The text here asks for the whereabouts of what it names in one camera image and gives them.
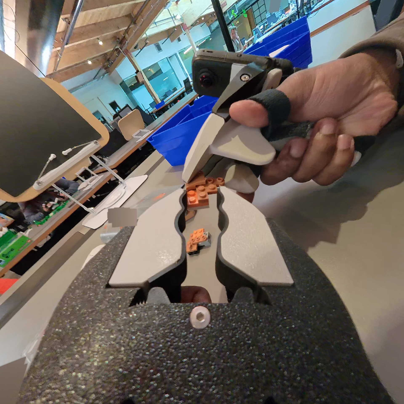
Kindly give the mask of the person's right hand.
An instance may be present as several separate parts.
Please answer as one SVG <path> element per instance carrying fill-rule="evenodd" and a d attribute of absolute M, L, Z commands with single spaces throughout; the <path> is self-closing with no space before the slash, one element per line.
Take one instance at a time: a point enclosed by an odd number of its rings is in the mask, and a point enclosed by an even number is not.
<path fill-rule="evenodd" d="M 354 138 L 376 136 L 397 112 L 400 71 L 395 51 L 368 49 L 285 79 L 277 90 L 290 101 L 288 121 L 314 123 L 309 139 L 288 141 L 263 166 L 260 180 L 275 185 L 287 178 L 327 186 L 354 160 Z"/>

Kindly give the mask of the large blue plastic bin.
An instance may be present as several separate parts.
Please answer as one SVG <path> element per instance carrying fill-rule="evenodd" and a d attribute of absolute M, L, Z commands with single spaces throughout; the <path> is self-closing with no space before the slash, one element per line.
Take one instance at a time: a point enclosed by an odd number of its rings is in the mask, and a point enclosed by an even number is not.
<path fill-rule="evenodd" d="M 171 166 L 185 163 L 186 156 L 217 97 L 202 96 L 193 105 L 186 105 L 149 138 L 148 142 Z"/>

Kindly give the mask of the brick instruction booklet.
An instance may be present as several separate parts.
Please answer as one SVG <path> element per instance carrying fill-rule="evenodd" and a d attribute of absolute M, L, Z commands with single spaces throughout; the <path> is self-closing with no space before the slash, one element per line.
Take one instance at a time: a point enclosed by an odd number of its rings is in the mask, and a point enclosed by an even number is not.
<path fill-rule="evenodd" d="M 150 206 L 154 205 L 159 199 L 164 198 L 167 193 L 168 191 L 154 191 L 142 198 L 136 205 L 129 207 L 129 209 L 135 210 L 137 219 L 139 219 L 142 213 L 144 213 Z M 120 220 L 119 223 L 124 224 L 124 226 L 114 226 L 108 221 L 103 225 L 100 233 L 102 243 L 107 244 L 120 232 L 123 227 L 131 225 L 130 221 L 124 222 L 123 219 Z"/>

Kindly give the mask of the orange brick plate assembly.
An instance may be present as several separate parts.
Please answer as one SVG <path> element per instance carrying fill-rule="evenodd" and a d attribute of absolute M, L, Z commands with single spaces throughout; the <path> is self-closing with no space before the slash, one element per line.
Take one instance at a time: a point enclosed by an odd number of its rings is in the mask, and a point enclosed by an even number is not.
<path fill-rule="evenodd" d="M 209 206 L 209 195 L 217 194 L 218 188 L 225 185 L 223 178 L 206 178 L 206 185 L 186 191 L 188 210 L 197 210 Z"/>

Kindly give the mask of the long wooden-edged desk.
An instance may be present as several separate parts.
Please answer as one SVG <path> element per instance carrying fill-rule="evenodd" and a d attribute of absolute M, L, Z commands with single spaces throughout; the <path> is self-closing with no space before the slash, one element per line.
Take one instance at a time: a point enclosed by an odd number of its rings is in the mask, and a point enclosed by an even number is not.
<path fill-rule="evenodd" d="M 131 139 L 126 144 L 124 144 L 120 149 L 114 152 L 109 160 L 107 161 L 107 166 L 110 169 L 115 169 L 120 163 L 126 160 L 130 155 L 132 155 L 137 149 L 142 148 L 146 143 L 148 138 L 157 131 L 163 124 L 162 116 L 156 119 L 152 124 L 148 125 L 145 129 L 149 131 L 149 134 L 141 141 L 136 142 L 136 140 Z"/>

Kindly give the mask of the green brick baseplate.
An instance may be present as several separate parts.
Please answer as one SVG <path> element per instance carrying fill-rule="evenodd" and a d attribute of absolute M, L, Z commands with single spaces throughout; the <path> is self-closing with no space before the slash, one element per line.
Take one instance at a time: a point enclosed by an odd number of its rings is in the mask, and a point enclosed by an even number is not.
<path fill-rule="evenodd" d="M 3 233 L 0 237 L 0 267 L 7 266 L 30 243 L 30 238 L 14 230 Z"/>

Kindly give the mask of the white tablet stand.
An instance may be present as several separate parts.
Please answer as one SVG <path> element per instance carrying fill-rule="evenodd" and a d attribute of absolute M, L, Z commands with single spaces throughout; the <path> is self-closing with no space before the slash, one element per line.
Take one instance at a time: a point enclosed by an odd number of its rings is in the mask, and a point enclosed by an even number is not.
<path fill-rule="evenodd" d="M 59 154 L 50 154 L 47 162 L 43 166 L 40 174 L 32 185 L 35 191 L 42 192 L 50 186 L 59 194 L 82 207 L 88 212 L 88 216 L 83 221 L 83 226 L 89 229 L 97 229 L 108 219 L 108 212 L 111 209 L 121 208 L 131 195 L 145 182 L 147 175 L 134 178 L 123 179 L 117 173 L 114 173 L 101 159 L 94 153 L 100 148 L 98 140 L 86 142 L 74 147 L 62 150 Z M 75 168 L 83 162 L 85 158 L 93 158 L 98 164 L 105 168 L 112 176 L 118 180 L 118 186 L 109 194 L 104 201 L 96 208 L 86 208 L 77 198 L 70 194 L 59 185 L 56 180 L 62 178 L 70 169 Z"/>

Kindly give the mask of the light wooden panel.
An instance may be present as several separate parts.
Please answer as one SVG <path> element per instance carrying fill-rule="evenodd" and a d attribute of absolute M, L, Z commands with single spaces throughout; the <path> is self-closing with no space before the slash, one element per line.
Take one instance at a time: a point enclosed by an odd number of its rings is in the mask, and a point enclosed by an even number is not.
<path fill-rule="evenodd" d="M 139 131 L 145 129 L 145 123 L 138 109 L 125 115 L 118 121 L 118 127 L 126 141 L 133 139 Z"/>

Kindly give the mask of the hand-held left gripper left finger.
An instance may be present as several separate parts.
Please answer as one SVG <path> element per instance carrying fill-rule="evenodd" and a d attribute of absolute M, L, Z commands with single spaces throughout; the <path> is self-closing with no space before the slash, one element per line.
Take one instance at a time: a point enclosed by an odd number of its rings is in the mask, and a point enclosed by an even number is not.
<path fill-rule="evenodd" d="M 109 279 L 111 287 L 144 287 L 185 260 L 184 189 L 176 189 L 148 207 Z"/>

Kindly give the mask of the person's right forearm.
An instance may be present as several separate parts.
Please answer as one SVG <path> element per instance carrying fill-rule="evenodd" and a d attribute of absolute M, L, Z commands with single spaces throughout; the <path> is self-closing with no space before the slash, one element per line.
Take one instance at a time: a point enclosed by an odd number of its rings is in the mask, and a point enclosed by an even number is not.
<path fill-rule="evenodd" d="M 400 75 L 397 101 L 398 108 L 402 108 L 404 103 L 404 15 L 400 14 L 399 17 L 373 34 L 370 38 L 346 50 L 339 58 L 346 58 L 357 53 L 364 53 L 368 50 L 388 51 L 395 56 L 396 69 Z"/>

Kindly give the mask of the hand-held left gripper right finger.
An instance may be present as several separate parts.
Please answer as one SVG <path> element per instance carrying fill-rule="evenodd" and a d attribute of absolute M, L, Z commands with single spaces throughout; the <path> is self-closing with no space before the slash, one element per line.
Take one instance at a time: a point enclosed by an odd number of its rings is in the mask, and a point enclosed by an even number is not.
<path fill-rule="evenodd" d="M 294 281 L 265 216 L 233 190 L 217 196 L 219 261 L 257 286 L 292 286 Z"/>

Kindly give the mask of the black pole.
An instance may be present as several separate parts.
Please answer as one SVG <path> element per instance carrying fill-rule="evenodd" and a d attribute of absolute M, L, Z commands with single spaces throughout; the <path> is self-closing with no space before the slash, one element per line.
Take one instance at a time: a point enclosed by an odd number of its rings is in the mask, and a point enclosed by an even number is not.
<path fill-rule="evenodd" d="M 221 3 L 220 3 L 219 0 L 212 0 L 211 3 L 212 3 L 212 6 L 213 6 L 213 10 L 215 12 L 215 15 L 216 15 L 218 24 L 220 26 L 222 35 L 224 37 L 224 41 L 225 41 L 225 44 L 226 44 L 226 47 L 227 47 L 227 51 L 228 52 L 234 52 L 235 49 L 234 49 L 232 39 L 231 39 L 231 35 L 229 33 L 229 30 L 228 30 L 228 27 L 227 27 L 227 24 L 226 24 L 226 21 L 225 21 L 225 17 L 224 17 L 224 14 L 223 14 Z"/>

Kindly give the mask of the orange and grey brick assembly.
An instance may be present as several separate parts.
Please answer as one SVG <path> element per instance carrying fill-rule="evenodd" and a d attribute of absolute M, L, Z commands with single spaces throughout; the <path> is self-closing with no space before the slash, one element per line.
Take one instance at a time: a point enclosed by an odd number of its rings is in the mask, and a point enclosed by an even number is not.
<path fill-rule="evenodd" d="M 200 250 L 211 246 L 211 235 L 204 228 L 194 230 L 187 242 L 186 253 L 188 255 L 197 255 Z"/>

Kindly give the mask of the black screen with wooden frame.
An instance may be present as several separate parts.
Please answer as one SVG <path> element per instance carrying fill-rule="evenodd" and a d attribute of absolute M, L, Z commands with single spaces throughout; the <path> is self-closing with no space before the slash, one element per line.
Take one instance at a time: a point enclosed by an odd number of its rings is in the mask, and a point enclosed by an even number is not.
<path fill-rule="evenodd" d="M 0 55 L 0 199 L 23 202 L 84 167 L 109 132 L 60 83 Z"/>

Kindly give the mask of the large smooth metal pipe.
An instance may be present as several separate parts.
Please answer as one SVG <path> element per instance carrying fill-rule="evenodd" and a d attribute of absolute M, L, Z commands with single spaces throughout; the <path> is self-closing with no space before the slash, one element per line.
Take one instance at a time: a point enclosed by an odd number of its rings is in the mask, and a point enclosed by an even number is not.
<path fill-rule="evenodd" d="M 63 0 L 15 1 L 15 60 L 38 77 L 45 77 Z"/>

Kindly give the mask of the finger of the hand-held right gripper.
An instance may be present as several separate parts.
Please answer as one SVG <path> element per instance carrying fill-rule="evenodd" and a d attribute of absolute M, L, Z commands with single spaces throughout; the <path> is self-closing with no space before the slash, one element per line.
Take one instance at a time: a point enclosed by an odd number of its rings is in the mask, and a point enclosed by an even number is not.
<path fill-rule="evenodd" d="M 185 159 L 184 183 L 189 183 L 209 161 L 213 155 L 210 147 L 224 124 L 225 119 L 216 114 L 210 114 L 206 119 Z"/>
<path fill-rule="evenodd" d="M 225 178 L 229 167 L 234 164 L 234 159 L 219 155 L 212 155 L 202 168 L 206 178 Z"/>

